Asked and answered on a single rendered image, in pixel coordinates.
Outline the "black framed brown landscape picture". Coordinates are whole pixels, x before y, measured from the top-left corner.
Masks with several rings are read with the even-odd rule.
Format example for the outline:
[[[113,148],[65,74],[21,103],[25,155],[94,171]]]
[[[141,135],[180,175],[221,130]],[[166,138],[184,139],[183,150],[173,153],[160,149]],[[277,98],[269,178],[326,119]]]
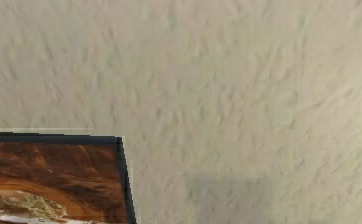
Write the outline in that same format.
[[[0,132],[0,190],[53,200],[70,219],[137,224],[117,136]]]

